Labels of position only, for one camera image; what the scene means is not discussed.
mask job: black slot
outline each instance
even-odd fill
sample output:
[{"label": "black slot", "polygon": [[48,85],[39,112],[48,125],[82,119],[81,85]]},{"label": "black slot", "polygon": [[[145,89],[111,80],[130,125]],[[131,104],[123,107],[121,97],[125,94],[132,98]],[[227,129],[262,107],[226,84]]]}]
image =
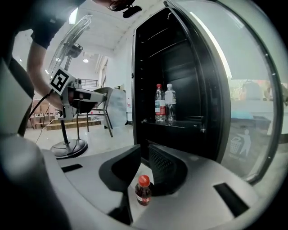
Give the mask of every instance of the black slot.
[{"label": "black slot", "polygon": [[70,171],[74,171],[76,169],[79,169],[79,168],[82,168],[83,166],[80,165],[80,164],[74,164],[74,165],[69,165],[69,166],[65,166],[65,167],[62,167],[62,171],[67,173],[67,172],[70,172]]},{"label": "black slot", "polygon": [[249,209],[249,207],[226,183],[218,184],[213,187],[235,217],[240,216],[243,212]]}]

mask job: hand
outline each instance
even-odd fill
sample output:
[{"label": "hand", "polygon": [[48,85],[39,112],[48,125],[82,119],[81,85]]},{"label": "hand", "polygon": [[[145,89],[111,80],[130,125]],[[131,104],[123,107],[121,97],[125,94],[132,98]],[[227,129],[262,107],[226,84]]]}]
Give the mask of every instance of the hand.
[{"label": "hand", "polygon": [[49,97],[47,97],[47,100],[57,109],[59,109],[61,111],[63,110],[63,104],[61,102],[59,94],[53,92],[50,94]]},{"label": "hand", "polygon": [[69,90],[69,88],[68,88],[68,101],[69,101],[70,105],[72,105],[74,99],[76,99],[76,100],[80,99],[81,100],[81,99],[83,99],[83,97],[84,97],[83,94],[80,93],[79,96],[74,98],[74,91],[73,90]]}]

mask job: floor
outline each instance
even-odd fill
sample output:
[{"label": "floor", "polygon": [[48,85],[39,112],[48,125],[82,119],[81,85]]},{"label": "floor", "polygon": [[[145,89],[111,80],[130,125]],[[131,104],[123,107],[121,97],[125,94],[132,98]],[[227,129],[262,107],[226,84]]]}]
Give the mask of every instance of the floor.
[{"label": "floor", "polygon": [[288,143],[278,146],[276,155],[266,174],[260,182],[254,185],[260,199],[264,199],[275,190],[275,185],[286,176],[288,168]]},{"label": "floor", "polygon": [[[25,138],[36,142],[39,137],[41,129],[28,128],[25,132]],[[77,139],[77,129],[68,128],[66,129],[68,139]],[[122,127],[115,127],[112,130],[113,137],[110,137],[108,129],[104,129],[102,125],[95,125],[89,127],[79,128],[80,139],[87,141],[88,149],[80,157],[95,155],[112,151],[115,149],[123,148],[126,146],[134,145],[133,141],[133,127],[126,125]],[[54,144],[63,141],[61,130],[50,130],[43,129],[41,136],[37,141],[37,145],[41,149],[50,149]]]}]

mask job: fan base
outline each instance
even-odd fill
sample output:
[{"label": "fan base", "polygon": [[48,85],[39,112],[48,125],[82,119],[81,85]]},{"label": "fan base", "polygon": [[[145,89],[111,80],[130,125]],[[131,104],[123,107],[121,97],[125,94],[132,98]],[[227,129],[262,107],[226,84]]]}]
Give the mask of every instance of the fan base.
[{"label": "fan base", "polygon": [[86,141],[82,139],[68,140],[68,143],[60,142],[50,149],[57,159],[74,158],[82,155],[88,148]]}]

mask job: plastic bottle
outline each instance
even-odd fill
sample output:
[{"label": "plastic bottle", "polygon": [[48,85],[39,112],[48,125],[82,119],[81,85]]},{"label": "plastic bottle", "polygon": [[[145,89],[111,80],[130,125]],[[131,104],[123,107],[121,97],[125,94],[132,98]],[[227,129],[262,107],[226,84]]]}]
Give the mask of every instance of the plastic bottle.
[{"label": "plastic bottle", "polygon": [[176,120],[176,93],[172,88],[172,84],[167,85],[167,91],[165,92],[165,104],[167,106],[167,122],[173,122]]},{"label": "plastic bottle", "polygon": [[149,204],[152,196],[150,186],[150,179],[148,176],[142,175],[138,178],[135,193],[139,204],[144,206]]},{"label": "plastic bottle", "polygon": [[157,84],[157,90],[155,94],[155,119],[157,122],[163,122],[166,118],[165,98],[162,85]]}]

